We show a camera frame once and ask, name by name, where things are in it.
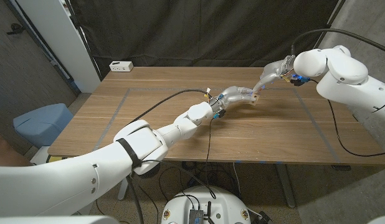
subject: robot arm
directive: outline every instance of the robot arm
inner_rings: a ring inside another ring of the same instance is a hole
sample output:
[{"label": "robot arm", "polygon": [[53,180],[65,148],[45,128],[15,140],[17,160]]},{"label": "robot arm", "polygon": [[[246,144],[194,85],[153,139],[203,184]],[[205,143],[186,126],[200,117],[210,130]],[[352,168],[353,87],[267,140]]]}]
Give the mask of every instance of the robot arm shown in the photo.
[{"label": "robot arm", "polygon": [[[369,76],[366,66],[350,56],[350,51],[341,45],[302,52],[296,58],[288,56],[266,65],[254,91],[276,79],[287,78],[292,69],[302,77],[325,74],[316,87],[322,97],[362,108],[385,120],[385,83]],[[283,67],[287,62],[293,63],[289,69]]]},{"label": "robot arm", "polygon": [[135,121],[114,142],[86,155],[31,167],[0,167],[0,217],[71,215],[122,181],[131,171],[144,174],[178,140],[190,138],[203,119],[236,101],[255,101],[252,90],[232,86],[211,102],[190,107],[173,124],[157,130]]}]

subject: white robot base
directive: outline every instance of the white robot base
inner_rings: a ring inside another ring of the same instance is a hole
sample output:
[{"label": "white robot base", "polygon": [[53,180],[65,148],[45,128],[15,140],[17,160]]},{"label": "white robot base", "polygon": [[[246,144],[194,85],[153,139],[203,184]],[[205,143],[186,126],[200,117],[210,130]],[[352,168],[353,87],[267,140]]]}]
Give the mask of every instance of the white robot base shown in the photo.
[{"label": "white robot base", "polygon": [[[216,199],[213,199],[209,190],[203,186],[191,187],[184,190],[184,193],[178,193],[165,205],[161,224],[250,224],[247,207],[238,197],[219,187],[211,186],[211,189]],[[184,194],[195,197],[189,197],[192,203],[187,196],[181,196]]]}]

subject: wall outlet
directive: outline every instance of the wall outlet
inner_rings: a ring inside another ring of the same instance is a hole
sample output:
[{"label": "wall outlet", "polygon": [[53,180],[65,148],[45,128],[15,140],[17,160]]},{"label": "wall outlet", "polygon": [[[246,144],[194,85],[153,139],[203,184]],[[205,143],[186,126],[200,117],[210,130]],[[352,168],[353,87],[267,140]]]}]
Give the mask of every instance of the wall outlet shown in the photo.
[{"label": "wall outlet", "polygon": [[133,68],[132,62],[113,61],[110,64],[111,71],[113,72],[130,72]]}]

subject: screw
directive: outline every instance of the screw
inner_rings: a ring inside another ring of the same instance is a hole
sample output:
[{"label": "screw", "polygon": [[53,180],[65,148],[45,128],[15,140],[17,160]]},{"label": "screw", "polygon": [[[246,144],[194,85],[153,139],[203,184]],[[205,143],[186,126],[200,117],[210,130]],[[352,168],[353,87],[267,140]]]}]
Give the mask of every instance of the screw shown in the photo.
[{"label": "screw", "polygon": [[170,217],[170,211],[167,209],[166,211],[163,212],[163,218],[167,220]]},{"label": "screw", "polygon": [[249,213],[248,213],[248,211],[245,210],[245,209],[241,210],[241,215],[242,215],[242,218],[244,218],[245,220],[246,220],[247,218],[249,218]]}]

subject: black curtain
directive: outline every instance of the black curtain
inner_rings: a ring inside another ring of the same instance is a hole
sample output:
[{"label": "black curtain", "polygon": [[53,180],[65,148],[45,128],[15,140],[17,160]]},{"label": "black curtain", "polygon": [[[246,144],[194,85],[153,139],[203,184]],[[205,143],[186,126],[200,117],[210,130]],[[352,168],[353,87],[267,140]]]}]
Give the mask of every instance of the black curtain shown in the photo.
[{"label": "black curtain", "polygon": [[[103,75],[135,66],[263,67],[305,31],[328,27],[338,0],[72,0]],[[297,45],[311,49],[313,35]]]}]

